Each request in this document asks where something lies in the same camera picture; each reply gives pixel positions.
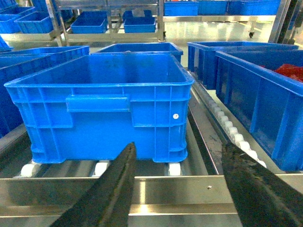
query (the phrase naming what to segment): empty blue crate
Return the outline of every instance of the empty blue crate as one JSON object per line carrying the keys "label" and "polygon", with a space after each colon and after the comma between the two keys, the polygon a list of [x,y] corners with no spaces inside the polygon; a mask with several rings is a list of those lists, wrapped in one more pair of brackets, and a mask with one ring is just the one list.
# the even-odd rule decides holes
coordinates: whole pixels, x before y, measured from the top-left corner
{"label": "empty blue crate", "polygon": [[280,169],[303,170],[303,83],[273,72],[303,51],[217,52],[216,94]]}
{"label": "empty blue crate", "polygon": [[5,86],[22,114],[35,162],[113,160],[130,141],[138,159],[179,162],[187,157],[193,82],[168,54],[104,53]]}
{"label": "empty blue crate", "polygon": [[4,83],[51,66],[50,59],[44,55],[0,55],[0,138],[23,122],[18,108],[3,86]]}
{"label": "empty blue crate", "polygon": [[197,16],[198,1],[167,1],[164,3],[164,15],[166,16]]}
{"label": "empty blue crate", "polygon": [[12,34],[20,32],[20,27],[15,23],[18,18],[20,18],[20,15],[0,14],[0,33]]}
{"label": "empty blue crate", "polygon": [[63,63],[75,58],[89,55],[89,46],[41,47],[21,51],[0,53],[5,55],[35,55],[50,54],[53,63]]}
{"label": "empty blue crate", "polygon": [[125,33],[153,33],[156,31],[154,17],[128,17],[124,22]]}
{"label": "empty blue crate", "polygon": [[200,0],[199,15],[225,15],[227,12],[227,0]]}
{"label": "empty blue crate", "polygon": [[231,0],[230,15],[275,15],[280,0]]}
{"label": "empty blue crate", "polygon": [[183,55],[183,50],[173,43],[113,44],[102,48],[97,53],[117,52],[166,53],[174,55],[179,62],[181,62],[181,56]]}
{"label": "empty blue crate", "polygon": [[0,36],[0,53],[3,53],[3,52],[9,53],[12,49],[14,49],[14,48],[8,46],[8,44]]}
{"label": "empty blue crate", "polygon": [[34,12],[15,21],[22,33],[50,33],[53,25],[49,14],[46,12]]}
{"label": "empty blue crate", "polygon": [[82,12],[71,25],[75,34],[95,34],[107,31],[107,13],[103,11]]}
{"label": "empty blue crate", "polygon": [[35,7],[12,7],[9,9],[6,9],[4,11],[1,11],[0,14],[16,14],[19,16],[26,16],[28,14],[31,14],[35,12]]}
{"label": "empty blue crate", "polygon": [[188,44],[188,70],[196,72],[206,89],[216,88],[216,51],[297,50],[296,45],[256,42],[193,42]]}

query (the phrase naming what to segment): caster wheel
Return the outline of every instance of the caster wheel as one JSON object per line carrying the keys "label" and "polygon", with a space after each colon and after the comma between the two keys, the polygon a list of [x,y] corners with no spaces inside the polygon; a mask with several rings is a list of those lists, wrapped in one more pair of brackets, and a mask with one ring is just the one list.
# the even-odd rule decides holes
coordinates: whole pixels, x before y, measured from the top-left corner
{"label": "caster wheel", "polygon": [[250,38],[253,38],[255,32],[250,32]]}

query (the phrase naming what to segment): stainless steel shelf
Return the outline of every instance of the stainless steel shelf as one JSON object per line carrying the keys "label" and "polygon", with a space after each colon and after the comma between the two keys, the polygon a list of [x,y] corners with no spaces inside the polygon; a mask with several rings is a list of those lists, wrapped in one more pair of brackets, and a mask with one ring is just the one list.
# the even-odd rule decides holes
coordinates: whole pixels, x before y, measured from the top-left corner
{"label": "stainless steel shelf", "polygon": [[207,22],[207,21],[274,21],[276,16],[180,16],[163,17],[164,22]]}
{"label": "stainless steel shelf", "polygon": [[54,40],[57,36],[56,31],[52,31],[46,34],[0,34],[4,41],[14,41],[14,42],[49,42]]}

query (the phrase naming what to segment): metal bar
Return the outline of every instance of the metal bar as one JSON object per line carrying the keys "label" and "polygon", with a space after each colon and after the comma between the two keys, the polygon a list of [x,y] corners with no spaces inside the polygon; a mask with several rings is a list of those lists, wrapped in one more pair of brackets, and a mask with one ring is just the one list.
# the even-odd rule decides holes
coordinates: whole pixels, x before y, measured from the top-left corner
{"label": "metal bar", "polygon": [[270,33],[270,37],[269,37],[270,43],[278,42],[291,1],[292,0],[281,0],[279,9],[276,14],[276,19],[274,21],[273,28]]}
{"label": "metal bar", "polygon": [[49,42],[53,41],[56,37],[56,32],[52,31],[47,34],[23,34],[23,33],[14,33],[14,34],[1,34],[1,37],[4,41],[14,41],[14,42]]}
{"label": "metal bar", "polygon": [[206,21],[274,21],[276,16],[179,16],[163,17],[164,22],[206,22]]}

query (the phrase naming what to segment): roller conveyor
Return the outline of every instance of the roller conveyor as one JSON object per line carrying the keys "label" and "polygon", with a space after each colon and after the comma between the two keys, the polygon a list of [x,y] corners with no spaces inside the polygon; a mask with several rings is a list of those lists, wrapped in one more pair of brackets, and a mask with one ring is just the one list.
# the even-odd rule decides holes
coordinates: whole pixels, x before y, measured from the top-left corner
{"label": "roller conveyor", "polygon": [[[303,175],[285,173],[254,142],[219,101],[199,84],[192,87],[187,124],[188,158],[180,175],[170,176],[171,164],[136,161],[129,226],[241,226],[227,189],[221,163],[222,144],[229,140],[215,117],[216,103],[257,152],[267,168],[300,192]],[[24,126],[0,140],[0,225],[49,226],[92,184],[98,161],[65,161],[41,165],[32,177],[20,177],[31,162]]]}

